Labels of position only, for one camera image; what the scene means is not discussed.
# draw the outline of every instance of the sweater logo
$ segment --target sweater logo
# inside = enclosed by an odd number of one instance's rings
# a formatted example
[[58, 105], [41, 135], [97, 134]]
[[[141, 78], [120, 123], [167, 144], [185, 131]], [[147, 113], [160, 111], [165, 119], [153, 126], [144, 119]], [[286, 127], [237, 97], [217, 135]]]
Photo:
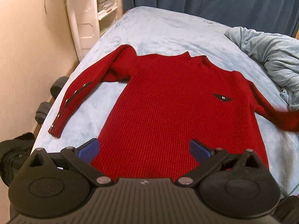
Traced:
[[233, 99], [231, 99], [231, 98], [225, 97], [225, 96], [220, 95], [220, 94], [215, 94], [215, 93], [213, 93], [213, 95], [214, 95], [216, 98], [218, 98], [218, 99], [220, 99], [221, 101], [224, 101], [224, 102], [229, 102], [229, 101], [232, 101], [232, 100], [233, 100]]

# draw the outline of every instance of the blue curtain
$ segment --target blue curtain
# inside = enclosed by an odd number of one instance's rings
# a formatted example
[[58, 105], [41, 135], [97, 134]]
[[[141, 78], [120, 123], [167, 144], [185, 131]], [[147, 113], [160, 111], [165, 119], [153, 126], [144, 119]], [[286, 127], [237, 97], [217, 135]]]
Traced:
[[230, 27], [295, 36], [299, 0], [123, 0], [124, 11], [151, 6], [187, 13]]

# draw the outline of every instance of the bed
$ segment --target bed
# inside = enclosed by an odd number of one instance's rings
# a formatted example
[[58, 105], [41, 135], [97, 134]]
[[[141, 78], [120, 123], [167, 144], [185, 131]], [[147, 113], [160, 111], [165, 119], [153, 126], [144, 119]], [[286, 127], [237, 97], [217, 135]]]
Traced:
[[[61, 138], [54, 138], [47, 131], [70, 83], [84, 69], [122, 44], [132, 45], [138, 55], [178, 55], [185, 51], [191, 56], [206, 55], [220, 68], [240, 71], [254, 82], [275, 108], [287, 109], [286, 102], [279, 95], [280, 88], [268, 77], [264, 68], [225, 37], [227, 28], [200, 17], [163, 9], [131, 9], [100, 38], [71, 74], [44, 121], [33, 149], [43, 147], [47, 152], [59, 152], [67, 146], [78, 147], [98, 137], [125, 83], [98, 85], [70, 118]], [[270, 172], [277, 180], [282, 196], [299, 194], [299, 168], [296, 167], [299, 165], [299, 141], [296, 134], [281, 131], [259, 115], [256, 118], [266, 146]]]

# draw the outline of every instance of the ribbed knit sweater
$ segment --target ribbed knit sweater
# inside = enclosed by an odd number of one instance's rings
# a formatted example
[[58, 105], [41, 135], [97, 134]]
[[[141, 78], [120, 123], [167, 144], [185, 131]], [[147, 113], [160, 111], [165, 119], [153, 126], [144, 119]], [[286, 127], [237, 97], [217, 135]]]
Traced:
[[255, 112], [281, 129], [299, 130], [298, 112], [276, 111], [238, 71], [220, 69], [204, 55], [137, 56], [122, 45], [71, 83], [49, 133], [60, 137], [104, 81], [128, 81], [98, 136], [101, 151], [92, 162], [113, 179], [178, 178], [198, 165], [189, 153], [191, 139], [231, 153], [254, 149], [268, 166]]

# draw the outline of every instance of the silver screw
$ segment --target silver screw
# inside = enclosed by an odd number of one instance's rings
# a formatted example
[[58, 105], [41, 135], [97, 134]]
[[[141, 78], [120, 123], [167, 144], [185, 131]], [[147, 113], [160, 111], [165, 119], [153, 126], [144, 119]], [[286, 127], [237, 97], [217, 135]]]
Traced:
[[111, 179], [109, 177], [107, 177], [107, 176], [102, 176], [102, 177], [98, 177], [97, 178], [97, 182], [99, 184], [108, 184], [108, 183], [111, 182]]
[[193, 179], [188, 177], [181, 177], [178, 179], [178, 182], [183, 185], [188, 185], [193, 183]]

